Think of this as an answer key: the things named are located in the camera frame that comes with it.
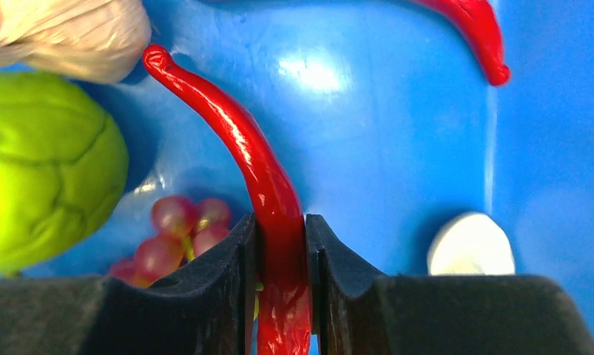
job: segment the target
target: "blue plastic container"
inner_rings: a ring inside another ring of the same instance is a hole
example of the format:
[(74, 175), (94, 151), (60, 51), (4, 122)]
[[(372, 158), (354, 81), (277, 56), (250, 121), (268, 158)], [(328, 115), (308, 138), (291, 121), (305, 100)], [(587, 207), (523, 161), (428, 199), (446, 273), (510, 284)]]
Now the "blue plastic container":
[[(502, 89), (446, 20), (403, 1), (144, 2), (154, 42), (254, 114), (306, 212), (366, 260), (425, 274), (436, 230), (486, 212), (518, 271), (558, 280), (594, 333), (594, 0), (494, 1)], [(87, 89), (125, 134), (129, 189), (101, 231), (29, 275), (105, 272), (166, 194), (251, 210), (226, 148), (141, 66)]]

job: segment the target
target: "grape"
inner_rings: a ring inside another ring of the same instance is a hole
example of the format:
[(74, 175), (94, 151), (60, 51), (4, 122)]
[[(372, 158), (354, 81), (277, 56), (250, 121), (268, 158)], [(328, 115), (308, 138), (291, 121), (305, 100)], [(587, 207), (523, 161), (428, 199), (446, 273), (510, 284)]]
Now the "grape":
[(133, 285), (133, 278), (135, 276), (135, 262), (130, 257), (119, 260), (109, 268), (108, 274), (124, 281), (129, 285)]
[(192, 240), (192, 247), (195, 251), (195, 256), (199, 257), (202, 253), (208, 251), (210, 248), (218, 244), (221, 240), (229, 234), (229, 229), (225, 226), (212, 224), (207, 226)]
[(163, 197), (153, 205), (151, 219), (162, 235), (182, 239), (197, 224), (198, 212), (190, 199), (174, 195)]
[(142, 242), (133, 257), (136, 271), (152, 281), (177, 270), (182, 259), (181, 242), (159, 236)]
[(227, 228), (229, 227), (229, 223), (232, 219), (232, 212), (229, 211), (229, 206), (222, 200), (218, 200), (217, 198), (202, 200), (197, 205), (197, 209), (199, 211), (199, 219), (196, 228), (197, 233), (212, 224), (219, 224)]

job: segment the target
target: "curved red pepper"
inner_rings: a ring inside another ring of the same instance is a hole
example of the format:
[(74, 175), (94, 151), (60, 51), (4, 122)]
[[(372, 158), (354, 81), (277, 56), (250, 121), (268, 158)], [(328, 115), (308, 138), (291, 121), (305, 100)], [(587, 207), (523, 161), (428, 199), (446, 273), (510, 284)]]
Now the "curved red pepper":
[(488, 0), (410, 0), (451, 21), (469, 43), (491, 85), (506, 84), (510, 68), (504, 63), (504, 42)]
[(310, 292), (303, 212), (297, 193), (251, 114), (214, 84), (179, 67), (158, 45), (144, 51), (149, 74), (218, 134), (244, 175), (262, 231), (258, 353), (307, 354)]

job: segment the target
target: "yellow-green object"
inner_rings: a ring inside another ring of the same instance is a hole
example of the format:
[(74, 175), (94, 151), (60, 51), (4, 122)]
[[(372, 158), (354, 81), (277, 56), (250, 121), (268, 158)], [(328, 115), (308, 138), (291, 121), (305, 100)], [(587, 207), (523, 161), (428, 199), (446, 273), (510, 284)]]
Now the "yellow-green object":
[(114, 120), (80, 87), (45, 72), (0, 72), (0, 273), (99, 229), (128, 167)]

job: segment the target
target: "blue bin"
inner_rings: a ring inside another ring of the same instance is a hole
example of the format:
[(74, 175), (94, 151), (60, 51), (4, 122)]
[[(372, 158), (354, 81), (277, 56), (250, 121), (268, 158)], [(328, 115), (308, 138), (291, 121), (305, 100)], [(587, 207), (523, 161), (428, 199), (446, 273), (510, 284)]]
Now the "blue bin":
[[(367, 261), (425, 274), (437, 229), (486, 212), (518, 272), (556, 279), (594, 333), (594, 0), (493, 1), (513, 72), (501, 89), (446, 20), (403, 1), (144, 2), (154, 42), (254, 114), (306, 212)], [(128, 192), (28, 275), (106, 272), (166, 194), (252, 209), (223, 144), (141, 66), (86, 89), (129, 145)]]

